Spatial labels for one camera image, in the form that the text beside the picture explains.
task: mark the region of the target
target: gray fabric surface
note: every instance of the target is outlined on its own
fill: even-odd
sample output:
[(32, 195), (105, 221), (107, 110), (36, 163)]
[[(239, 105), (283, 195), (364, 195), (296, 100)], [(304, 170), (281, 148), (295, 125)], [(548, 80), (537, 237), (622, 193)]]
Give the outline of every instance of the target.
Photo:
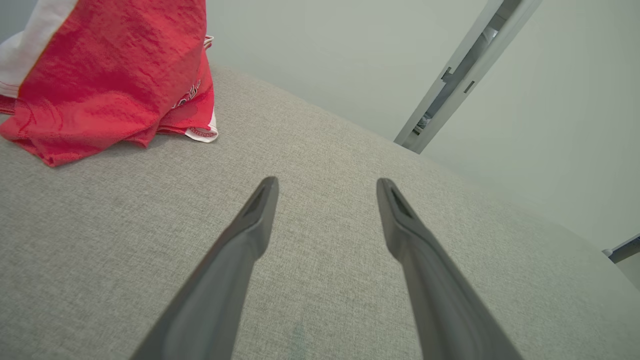
[(60, 168), (0, 141), (0, 357), (132, 354), (259, 181), (280, 179), (236, 359), (420, 357), (375, 180), (390, 177), (526, 359), (632, 359), (640, 292), (597, 249), (271, 85), (213, 67), (214, 143)]

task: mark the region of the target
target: red cloth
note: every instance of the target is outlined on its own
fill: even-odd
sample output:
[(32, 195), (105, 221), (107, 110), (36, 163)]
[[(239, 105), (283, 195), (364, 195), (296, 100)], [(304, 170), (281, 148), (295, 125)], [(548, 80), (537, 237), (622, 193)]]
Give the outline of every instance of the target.
[(157, 132), (216, 136), (205, 27), (204, 0), (79, 0), (0, 135), (52, 167)]

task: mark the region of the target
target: white fabric trim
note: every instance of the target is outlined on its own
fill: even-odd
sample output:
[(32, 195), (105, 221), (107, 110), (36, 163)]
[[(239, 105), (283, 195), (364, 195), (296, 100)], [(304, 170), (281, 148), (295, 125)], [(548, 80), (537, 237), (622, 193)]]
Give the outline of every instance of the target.
[[(213, 136), (202, 136), (202, 135), (198, 135), (198, 133), (205, 133), (205, 134), (215, 134)], [(218, 132), (218, 128), (216, 127), (216, 111), (215, 109), (213, 109), (213, 111), (211, 111), (211, 121), (209, 122), (209, 130), (207, 129), (202, 129), (199, 127), (190, 127), (189, 129), (187, 129), (187, 131), (185, 131), (184, 133), (186, 136), (197, 140), (199, 142), (213, 142), (213, 140), (218, 138), (218, 135), (220, 135), (220, 133)]]
[(0, 94), (18, 89), (78, 0), (39, 0), (24, 31), (0, 44)]

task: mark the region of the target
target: door frame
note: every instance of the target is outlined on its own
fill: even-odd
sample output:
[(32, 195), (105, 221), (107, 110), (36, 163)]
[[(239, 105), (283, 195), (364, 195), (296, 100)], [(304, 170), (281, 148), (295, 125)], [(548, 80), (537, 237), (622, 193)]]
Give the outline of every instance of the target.
[[(429, 121), (429, 124), (425, 126), (424, 130), (422, 130), (420, 135), (418, 135), (418, 139), (413, 142), (412, 146), (409, 147), (409, 150), (417, 152), (418, 154), (424, 150), (442, 126), (444, 126), (447, 120), (451, 118), (451, 115), (453, 115), (453, 113), (460, 107), (467, 96), (471, 94), (473, 89), (489, 71), (491, 66), (493, 66), (493, 64), (498, 60), (507, 46), (516, 37), (518, 32), (520, 32), (524, 24), (531, 18), (531, 15), (533, 15), (536, 9), (538, 9), (541, 2), (542, 0), (522, 0), (520, 5), (518, 5), (516, 10), (504, 23), (502, 29), (498, 32), (498, 35), (496, 35), (496, 37), (491, 41), (486, 51), (476, 61), (474, 66), (469, 70), (469, 73), (460, 82), (458, 87), (456, 87), (440, 110)], [(491, 1), (487, 3), (480, 16), (476, 19), (476, 22), (465, 36), (463, 42), (451, 56), (451, 60), (449, 60), (443, 71), (441, 71), (439, 78), (433, 83), (433, 85), (431, 85), (427, 94), (417, 106), (400, 133), (396, 136), (396, 139), (394, 140), (395, 143), (398, 143), (399, 145), (404, 143), (409, 134), (418, 124), (418, 121), (435, 100), (435, 97), (444, 87), (445, 83), (442, 81), (442, 77), (449, 67), (453, 68), (450, 64), (454, 63), (456, 67), (460, 64), (469, 49), (471, 49), (471, 46), (473, 46), (473, 43), (489, 24), (493, 14), (495, 14), (501, 4), (502, 1), (498, 1), (497, 6), (495, 6), (495, 3)]]

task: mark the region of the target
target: red bag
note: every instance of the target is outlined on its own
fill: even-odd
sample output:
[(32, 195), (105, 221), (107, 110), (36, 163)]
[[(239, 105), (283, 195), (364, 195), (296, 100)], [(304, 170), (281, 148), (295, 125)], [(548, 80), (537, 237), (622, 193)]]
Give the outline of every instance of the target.
[(156, 133), (218, 136), (204, 0), (40, 0), (0, 45), (0, 135), (55, 167)]

